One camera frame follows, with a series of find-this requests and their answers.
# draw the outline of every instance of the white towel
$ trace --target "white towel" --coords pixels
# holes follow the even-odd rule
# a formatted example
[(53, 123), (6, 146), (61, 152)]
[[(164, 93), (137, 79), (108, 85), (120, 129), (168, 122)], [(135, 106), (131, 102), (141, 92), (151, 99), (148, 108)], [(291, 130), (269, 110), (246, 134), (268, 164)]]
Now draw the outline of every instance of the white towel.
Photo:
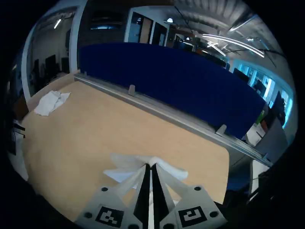
[[(155, 156), (121, 155), (112, 153), (110, 158), (117, 166), (117, 169), (105, 170), (104, 174), (119, 183), (123, 182), (132, 174), (134, 174), (144, 164), (149, 164), (152, 166), (157, 163), (162, 169), (166, 170), (168, 173), (180, 181), (188, 177), (188, 172), (186, 170), (176, 168), (161, 158)], [(150, 181), (150, 189), (152, 190), (152, 180)]]
[(58, 91), (50, 91), (43, 96), (38, 106), (35, 108), (35, 113), (42, 116), (49, 116), (51, 112), (60, 107), (69, 97), (70, 93), (61, 93)]

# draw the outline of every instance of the ceiling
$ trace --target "ceiling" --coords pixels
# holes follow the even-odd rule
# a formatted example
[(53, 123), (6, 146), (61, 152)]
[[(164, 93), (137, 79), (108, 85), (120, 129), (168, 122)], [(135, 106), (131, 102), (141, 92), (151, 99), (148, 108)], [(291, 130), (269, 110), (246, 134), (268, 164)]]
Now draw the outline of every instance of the ceiling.
[(59, 19), (66, 20), (74, 17), (75, 10), (76, 10), (75, 8), (68, 8), (65, 9), (64, 11), (58, 11), (47, 17), (42, 18), (37, 23), (37, 26), (35, 28), (35, 35), (37, 35), (37, 33), (42, 33), (47, 30), (53, 29), (54, 25)]
[[(173, 19), (172, 26), (184, 32), (184, 34), (185, 32), (189, 32), (190, 37), (202, 38), (201, 34), (203, 33), (220, 35), (248, 43), (257, 49), (283, 53), (266, 24), (241, 0), (171, 0), (171, 4), (173, 6), (159, 7), (162, 8), (168, 18)], [(230, 29), (246, 21), (248, 22), (238, 29), (230, 31)], [(249, 42), (247, 41), (247, 37), (254, 38), (254, 40)], [(245, 52), (231, 52), (234, 50), (243, 50), (244, 48), (220, 40), (209, 40), (218, 42), (217, 47), (224, 53), (238, 56)], [(276, 55), (269, 53), (269, 56), (273, 56), (274, 58), (276, 58)]]

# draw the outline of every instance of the led light strip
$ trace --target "led light strip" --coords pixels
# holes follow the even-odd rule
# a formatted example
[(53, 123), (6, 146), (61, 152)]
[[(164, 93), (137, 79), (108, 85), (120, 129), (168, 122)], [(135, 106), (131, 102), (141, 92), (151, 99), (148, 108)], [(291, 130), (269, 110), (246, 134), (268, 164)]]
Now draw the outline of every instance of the led light strip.
[(249, 46), (249, 45), (247, 45), (247, 44), (245, 44), (245, 43), (242, 43), (242, 42), (240, 42), (240, 41), (238, 41), (238, 40), (231, 40), (231, 39), (228, 39), (228, 38), (226, 38), (226, 37), (214, 37), (214, 36), (210, 36), (210, 35), (203, 35), (203, 37), (227, 41), (227, 42), (230, 42), (230, 43), (239, 45), (239, 46), (241, 46), (241, 47), (244, 47), (244, 48), (246, 48), (246, 49), (249, 49), (250, 51), (256, 53), (257, 55), (259, 55), (259, 56), (261, 56), (261, 57), (263, 57), (263, 58), (265, 57), (262, 51), (260, 51), (260, 50), (258, 50), (258, 49), (256, 49), (256, 48), (254, 48), (254, 47), (252, 47), (252, 46)]
[[(214, 43), (213, 45), (218, 45), (218, 42)], [(212, 45), (208, 45), (207, 48), (211, 47)]]
[(184, 41), (183, 43), (185, 43), (185, 44), (187, 44), (187, 45), (194, 46), (194, 45), (192, 45), (191, 43), (187, 43), (187, 42), (185, 42), (185, 41)]
[(58, 26), (58, 24), (61, 22), (61, 19), (59, 19), (57, 22), (56, 22), (56, 25), (54, 26), (54, 29), (56, 29), (56, 27)]
[(248, 46), (248, 47), (251, 48), (251, 49), (254, 49), (254, 50), (260, 52), (261, 54), (264, 54), (263, 51), (260, 51), (260, 50), (258, 50), (257, 48), (254, 48), (253, 46), (248, 45), (248, 44), (246, 44), (246, 43), (244, 43), (244, 42), (241, 42), (241, 41), (239, 41), (239, 40), (234, 40), (234, 39), (229, 38), (229, 37), (222, 37), (222, 36), (212, 35), (212, 34), (203, 34), (203, 35), (211, 36), (211, 37), (217, 37), (217, 38), (224, 38), (224, 39), (228, 39), (228, 40), (231, 40), (231, 41), (234, 41), (234, 42), (237, 42), (237, 43), (241, 43), (241, 44), (243, 44), (243, 45), (245, 45), (245, 46)]
[(209, 43), (209, 45), (214, 48), (215, 50), (217, 50), (218, 52), (221, 53), (221, 55), (226, 56), (226, 54), (224, 54), (219, 48), (215, 47), (215, 44), (213, 44), (212, 42)]

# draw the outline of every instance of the blue partition panel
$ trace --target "blue partition panel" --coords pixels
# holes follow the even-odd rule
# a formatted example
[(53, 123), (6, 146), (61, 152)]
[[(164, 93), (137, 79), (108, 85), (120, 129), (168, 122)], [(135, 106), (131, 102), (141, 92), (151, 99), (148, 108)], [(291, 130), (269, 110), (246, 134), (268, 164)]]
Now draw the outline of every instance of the blue partition panel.
[(80, 69), (88, 75), (129, 87), (209, 124), (227, 126), (242, 138), (265, 101), (245, 82), (204, 57), (139, 43), (98, 44), (80, 50)]

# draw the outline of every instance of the wooden table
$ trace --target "wooden table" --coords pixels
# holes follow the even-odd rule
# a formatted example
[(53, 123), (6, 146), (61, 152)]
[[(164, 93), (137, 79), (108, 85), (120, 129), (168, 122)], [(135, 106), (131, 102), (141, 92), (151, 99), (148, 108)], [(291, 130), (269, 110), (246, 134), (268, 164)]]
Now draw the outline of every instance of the wooden table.
[(74, 221), (97, 188), (116, 184), (103, 174), (115, 168), (110, 153), (158, 156), (223, 202), (225, 148), (81, 82), (60, 91), (71, 95), (48, 117), (25, 117), (22, 149), (29, 182), (64, 216)]

